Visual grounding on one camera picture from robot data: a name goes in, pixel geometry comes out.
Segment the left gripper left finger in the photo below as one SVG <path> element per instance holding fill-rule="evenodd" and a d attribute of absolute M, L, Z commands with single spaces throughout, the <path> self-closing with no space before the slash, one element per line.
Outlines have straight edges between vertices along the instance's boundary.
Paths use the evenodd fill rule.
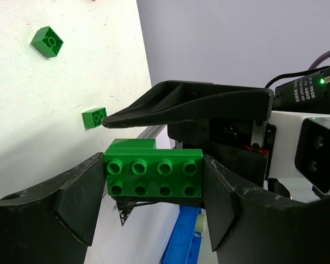
<path fill-rule="evenodd" d="M 0 263 L 84 263 L 105 182 L 98 152 L 0 199 Z"/>

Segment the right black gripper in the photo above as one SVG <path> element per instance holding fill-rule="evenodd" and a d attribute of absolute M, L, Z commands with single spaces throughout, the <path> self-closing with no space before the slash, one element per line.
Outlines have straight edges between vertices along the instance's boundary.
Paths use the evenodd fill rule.
<path fill-rule="evenodd" d="M 263 187 L 277 127 L 267 123 L 262 146 L 254 147 L 253 120 L 269 120 L 273 98 L 270 89 L 163 81 L 102 124 L 106 128 L 169 124 L 168 136 L 183 149 L 202 149 L 233 173 Z"/>

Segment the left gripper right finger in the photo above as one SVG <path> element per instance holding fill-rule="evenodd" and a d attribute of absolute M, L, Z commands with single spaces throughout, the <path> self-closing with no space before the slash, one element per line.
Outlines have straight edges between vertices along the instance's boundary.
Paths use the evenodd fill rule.
<path fill-rule="evenodd" d="M 294 201 L 203 158 L 202 195 L 219 263 L 330 263 L 330 196 Z"/>

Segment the green L-shaped lego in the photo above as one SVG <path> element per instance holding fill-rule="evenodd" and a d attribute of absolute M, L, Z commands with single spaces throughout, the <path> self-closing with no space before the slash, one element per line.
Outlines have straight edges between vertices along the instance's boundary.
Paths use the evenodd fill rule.
<path fill-rule="evenodd" d="M 155 139 L 115 139 L 103 156 L 111 196 L 201 196 L 201 149 L 157 149 Z"/>

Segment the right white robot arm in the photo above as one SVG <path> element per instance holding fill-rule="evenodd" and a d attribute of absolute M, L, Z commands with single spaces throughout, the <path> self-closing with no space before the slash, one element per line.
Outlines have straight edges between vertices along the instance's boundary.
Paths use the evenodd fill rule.
<path fill-rule="evenodd" d="M 103 120 L 106 128 L 165 124 L 185 149 L 201 149 L 237 175 L 306 178 L 330 194 L 330 66 L 284 74 L 271 90 L 163 81 Z"/>

